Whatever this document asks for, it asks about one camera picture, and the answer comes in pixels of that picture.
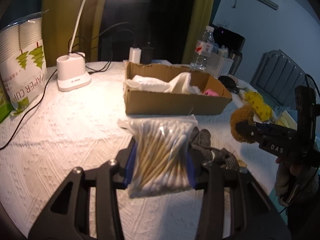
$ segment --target power adapter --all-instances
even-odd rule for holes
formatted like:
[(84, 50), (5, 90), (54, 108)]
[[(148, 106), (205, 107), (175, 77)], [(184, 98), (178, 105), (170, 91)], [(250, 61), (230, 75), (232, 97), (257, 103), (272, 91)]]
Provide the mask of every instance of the power adapter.
[(130, 54), (129, 54), (129, 62), (139, 64), (140, 58), (141, 58), (141, 49), (136, 48), (136, 47), (131, 47)]
[(152, 47), (143, 47), (141, 52), (141, 64), (148, 65), (151, 64), (153, 60), (154, 48)]

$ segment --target white lamp base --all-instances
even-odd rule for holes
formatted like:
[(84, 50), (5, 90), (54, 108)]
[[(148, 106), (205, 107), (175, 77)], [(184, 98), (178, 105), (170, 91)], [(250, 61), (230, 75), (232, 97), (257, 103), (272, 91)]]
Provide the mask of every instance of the white lamp base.
[(85, 87), (91, 83), (91, 76), (85, 67), (85, 54), (79, 54), (70, 53), (57, 58), (57, 81), (62, 92)]
[(62, 92), (68, 92), (73, 89), (85, 87), (91, 83), (91, 76), (86, 72), (82, 76), (70, 78), (68, 80), (58, 80), (59, 90)]

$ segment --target white towel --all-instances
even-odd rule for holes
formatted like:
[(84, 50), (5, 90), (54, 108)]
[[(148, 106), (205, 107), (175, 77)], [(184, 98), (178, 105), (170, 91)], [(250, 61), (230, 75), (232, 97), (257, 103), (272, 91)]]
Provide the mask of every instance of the white towel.
[(136, 75), (133, 79), (127, 79), (126, 84), (131, 90), (201, 95), (201, 91), (198, 87), (190, 86), (190, 81), (191, 74), (184, 72), (176, 76), (169, 83), (157, 78), (142, 77)]

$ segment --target screw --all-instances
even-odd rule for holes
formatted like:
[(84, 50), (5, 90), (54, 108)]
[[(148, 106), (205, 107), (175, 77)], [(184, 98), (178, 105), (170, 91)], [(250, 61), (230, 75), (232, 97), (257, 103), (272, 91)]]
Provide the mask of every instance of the screw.
[(239, 172), (242, 173), (242, 174), (247, 174), (247, 173), (248, 173), (248, 170), (247, 170), (247, 168), (240, 167), (240, 168), (239, 168)]
[(211, 167), (212, 166), (212, 161), (208, 161), (208, 162), (203, 164), (203, 166), (206, 166), (206, 165), (209, 165), (209, 167)]
[(75, 167), (75, 168), (73, 169), (73, 173), (75, 173), (75, 174), (80, 174), (81, 171), (82, 171), (82, 169), (81, 169), (80, 167)]
[(117, 162), (116, 159), (110, 159), (110, 160), (108, 161), (108, 163), (109, 163), (110, 166), (115, 166), (118, 162)]

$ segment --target white basket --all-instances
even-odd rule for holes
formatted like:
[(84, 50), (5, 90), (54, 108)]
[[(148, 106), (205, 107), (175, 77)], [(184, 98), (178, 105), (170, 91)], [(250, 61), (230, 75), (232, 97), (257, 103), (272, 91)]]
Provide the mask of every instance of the white basket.
[(233, 64), (230, 58), (223, 58), (218, 54), (211, 53), (205, 71), (215, 78), (226, 76)]

